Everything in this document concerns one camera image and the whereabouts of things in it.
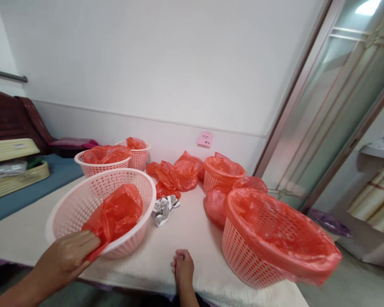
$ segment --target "metal rail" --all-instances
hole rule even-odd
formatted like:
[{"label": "metal rail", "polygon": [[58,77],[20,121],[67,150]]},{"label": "metal rail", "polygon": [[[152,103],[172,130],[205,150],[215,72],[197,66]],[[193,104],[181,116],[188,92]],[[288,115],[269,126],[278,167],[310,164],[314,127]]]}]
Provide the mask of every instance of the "metal rail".
[{"label": "metal rail", "polygon": [[1,71],[0,71],[0,77],[6,78],[6,79],[15,80],[15,81],[20,81],[20,82],[24,82],[24,83],[28,82],[28,79],[27,79],[26,76],[22,76],[21,77],[21,76],[9,74],[9,73],[6,73],[6,72],[1,72]]}]

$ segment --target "curtain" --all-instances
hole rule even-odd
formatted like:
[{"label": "curtain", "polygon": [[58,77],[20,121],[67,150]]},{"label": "curtain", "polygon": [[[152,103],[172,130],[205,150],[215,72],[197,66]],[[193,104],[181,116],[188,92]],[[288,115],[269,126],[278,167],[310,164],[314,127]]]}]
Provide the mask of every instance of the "curtain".
[{"label": "curtain", "polygon": [[384,167],[361,190],[347,212],[384,233]]}]

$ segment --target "human hand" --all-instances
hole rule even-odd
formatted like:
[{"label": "human hand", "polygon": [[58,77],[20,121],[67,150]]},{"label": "human hand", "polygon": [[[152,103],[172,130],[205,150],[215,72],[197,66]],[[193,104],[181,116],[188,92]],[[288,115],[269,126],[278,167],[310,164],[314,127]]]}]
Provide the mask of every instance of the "human hand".
[{"label": "human hand", "polygon": [[171,266],[173,267],[172,272],[175,274],[178,291],[190,289],[193,291],[192,280],[194,265],[188,250],[177,249]]},{"label": "human hand", "polygon": [[89,230],[57,239],[26,277],[43,300],[75,280],[91,264],[85,257],[100,244]]}]

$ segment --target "glass door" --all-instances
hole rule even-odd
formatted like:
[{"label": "glass door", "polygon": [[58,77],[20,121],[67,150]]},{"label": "glass door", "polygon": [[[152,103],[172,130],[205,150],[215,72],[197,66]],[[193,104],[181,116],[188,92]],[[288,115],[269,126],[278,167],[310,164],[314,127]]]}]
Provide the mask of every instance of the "glass door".
[{"label": "glass door", "polygon": [[384,0],[333,1],[256,176],[300,209],[381,103]]}]

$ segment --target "white tablecloth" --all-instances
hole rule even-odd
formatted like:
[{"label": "white tablecloth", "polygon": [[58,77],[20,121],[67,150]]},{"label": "white tablecloth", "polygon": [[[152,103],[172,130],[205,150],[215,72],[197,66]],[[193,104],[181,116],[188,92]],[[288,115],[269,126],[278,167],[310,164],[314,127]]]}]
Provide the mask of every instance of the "white tablecloth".
[{"label": "white tablecloth", "polygon": [[[61,197],[84,178],[43,197],[0,221],[0,259],[34,266],[48,248],[47,218]],[[194,288],[219,306],[307,307],[296,284],[283,281],[263,290],[242,283],[230,270],[221,250],[222,233],[207,219],[204,193],[198,186],[182,193],[181,206],[156,228],[151,218],[144,241],[124,259],[97,259],[80,277],[123,287],[175,294],[170,262],[178,248],[188,249],[195,263]]]}]

